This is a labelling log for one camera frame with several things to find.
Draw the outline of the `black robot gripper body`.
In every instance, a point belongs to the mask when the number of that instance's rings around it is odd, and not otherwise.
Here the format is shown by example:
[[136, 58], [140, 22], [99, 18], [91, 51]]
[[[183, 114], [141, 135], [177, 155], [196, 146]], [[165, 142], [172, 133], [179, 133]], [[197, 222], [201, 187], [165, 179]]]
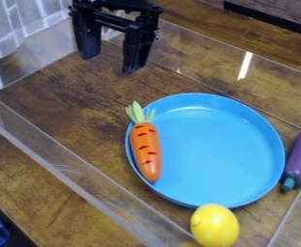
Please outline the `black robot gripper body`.
[[120, 32], [131, 27], [156, 32], [164, 12], [151, 0], [72, 0], [68, 10], [75, 31], [85, 33], [103, 26]]

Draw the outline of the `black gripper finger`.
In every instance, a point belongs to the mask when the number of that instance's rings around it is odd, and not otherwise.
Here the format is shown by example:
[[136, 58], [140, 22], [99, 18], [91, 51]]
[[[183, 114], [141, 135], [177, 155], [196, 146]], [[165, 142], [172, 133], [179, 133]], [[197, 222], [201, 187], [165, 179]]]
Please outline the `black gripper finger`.
[[89, 60], [100, 53], [101, 26], [87, 14], [73, 14], [72, 24], [80, 56]]
[[133, 74], [148, 61], [160, 29], [151, 21], [137, 21], [125, 28], [123, 73]]

